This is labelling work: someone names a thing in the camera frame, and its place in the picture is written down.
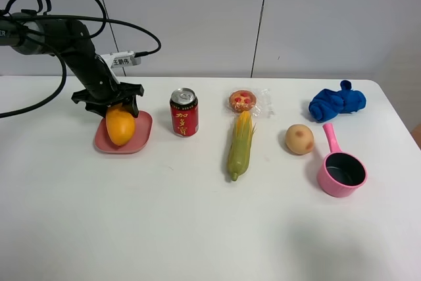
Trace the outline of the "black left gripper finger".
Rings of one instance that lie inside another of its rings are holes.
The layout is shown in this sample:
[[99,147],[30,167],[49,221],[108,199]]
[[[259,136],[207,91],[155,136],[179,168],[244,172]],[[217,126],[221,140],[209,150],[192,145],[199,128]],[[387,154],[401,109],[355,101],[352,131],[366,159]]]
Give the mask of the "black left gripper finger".
[[94,114],[101,116],[102,118],[106,117],[107,110],[109,106],[106,104],[95,104],[95,103],[86,103],[85,110]]
[[136,95],[132,95],[128,98],[126,102],[126,110],[134,117],[138,117],[138,107]]

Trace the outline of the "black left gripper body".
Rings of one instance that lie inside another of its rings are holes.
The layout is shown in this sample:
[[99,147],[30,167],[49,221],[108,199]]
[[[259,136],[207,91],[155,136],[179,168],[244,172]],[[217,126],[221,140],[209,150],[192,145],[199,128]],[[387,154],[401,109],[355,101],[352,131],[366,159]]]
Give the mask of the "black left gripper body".
[[83,90],[72,94],[75,103],[84,102],[91,105],[112,106],[119,103],[133,103],[137,95],[143,96],[144,88],[141,84],[126,82],[114,83],[110,81],[96,82],[87,85]]

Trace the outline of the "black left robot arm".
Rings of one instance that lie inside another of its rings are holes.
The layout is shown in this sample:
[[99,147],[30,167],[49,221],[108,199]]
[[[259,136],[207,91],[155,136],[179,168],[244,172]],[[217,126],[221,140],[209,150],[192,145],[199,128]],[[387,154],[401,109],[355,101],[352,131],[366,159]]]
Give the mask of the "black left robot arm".
[[2,113],[1,118],[28,113],[56,98],[66,83],[67,68],[84,86],[83,90],[72,94],[73,102],[84,102],[85,110],[101,117],[105,117],[112,106],[121,104],[133,117],[138,117],[136,97],[143,96],[143,86],[119,82],[112,75],[105,59],[96,53],[82,22],[24,13],[3,17],[1,45],[12,47],[22,55],[55,56],[62,68],[59,87],[49,97],[29,107]]

